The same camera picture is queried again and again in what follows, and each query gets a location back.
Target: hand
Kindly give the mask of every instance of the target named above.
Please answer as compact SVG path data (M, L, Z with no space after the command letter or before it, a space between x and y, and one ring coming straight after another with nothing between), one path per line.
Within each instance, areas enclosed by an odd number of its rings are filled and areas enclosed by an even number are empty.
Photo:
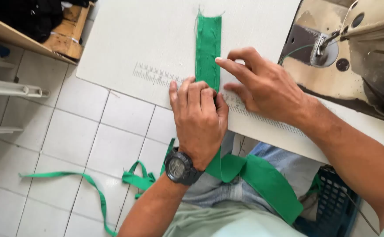
M235 62L237 59L245 65ZM248 111L265 118L296 126L316 100L282 66L263 59L252 47L231 50L227 59L216 58L216 63L243 83L227 83L224 89L236 93Z
M227 130L229 107L221 93L204 81L185 79L177 91L170 83L170 105L176 122L179 151L192 159L197 170L203 171L214 158Z

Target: ruler markings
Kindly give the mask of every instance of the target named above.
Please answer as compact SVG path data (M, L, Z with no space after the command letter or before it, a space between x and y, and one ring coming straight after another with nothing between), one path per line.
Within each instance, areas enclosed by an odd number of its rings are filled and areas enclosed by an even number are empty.
M171 81L182 83L183 80L186 79L185 77L175 75L173 73L159 69L157 67L149 66L142 62L136 63L135 68L133 69L132 75L166 88L169 88ZM240 113L252 119L256 119L258 121L262 121L264 123L267 123L267 124L276 126L278 128L282 128L286 131L293 132L300 136L306 137L306 135L301 130L289 124L264 118L255 113L250 113L245 109L245 105L243 104L242 100L237 96L224 93L223 97L224 97L224 100L226 100L226 103L229 105L229 110L232 112Z

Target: plastic basket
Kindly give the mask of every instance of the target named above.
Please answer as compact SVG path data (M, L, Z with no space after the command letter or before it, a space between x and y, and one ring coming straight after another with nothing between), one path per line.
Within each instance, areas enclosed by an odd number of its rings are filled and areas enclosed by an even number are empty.
M316 221L299 217L294 227L309 237L349 237L358 211L344 191L357 206L361 201L359 195L350 189L332 168L321 168L318 176L321 180L321 191Z

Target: black fabric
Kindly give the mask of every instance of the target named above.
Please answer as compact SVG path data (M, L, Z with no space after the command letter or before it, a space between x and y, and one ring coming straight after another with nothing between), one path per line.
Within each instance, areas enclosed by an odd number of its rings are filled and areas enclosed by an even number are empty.
M87 7L87 0L67 0ZM63 20L60 0L0 0L0 21L40 43Z

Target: wristwatch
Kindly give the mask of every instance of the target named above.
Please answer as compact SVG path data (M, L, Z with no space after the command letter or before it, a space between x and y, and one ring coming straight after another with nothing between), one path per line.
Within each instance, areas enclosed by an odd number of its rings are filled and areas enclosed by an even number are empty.
M164 160L165 172L170 180L187 186L194 184L205 171L193 167L192 159L184 152L173 148Z

